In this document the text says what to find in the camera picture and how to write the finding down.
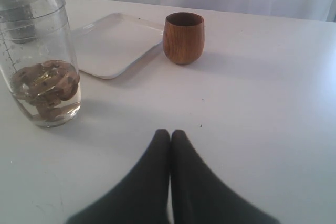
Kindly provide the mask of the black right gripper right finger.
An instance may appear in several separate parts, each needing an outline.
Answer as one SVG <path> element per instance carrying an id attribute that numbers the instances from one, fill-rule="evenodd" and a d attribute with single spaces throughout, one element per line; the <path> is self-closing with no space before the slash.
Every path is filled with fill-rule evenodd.
<path id="1" fill-rule="evenodd" d="M 224 184 L 204 163 L 186 133 L 171 137 L 174 223 L 278 223 Z"/>

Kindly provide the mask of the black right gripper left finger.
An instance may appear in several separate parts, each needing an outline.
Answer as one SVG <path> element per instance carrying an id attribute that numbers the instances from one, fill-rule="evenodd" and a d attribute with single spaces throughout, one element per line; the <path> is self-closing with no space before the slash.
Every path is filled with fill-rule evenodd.
<path id="1" fill-rule="evenodd" d="M 126 177 L 67 223 L 168 223 L 169 183 L 170 135 L 159 129 Z"/>

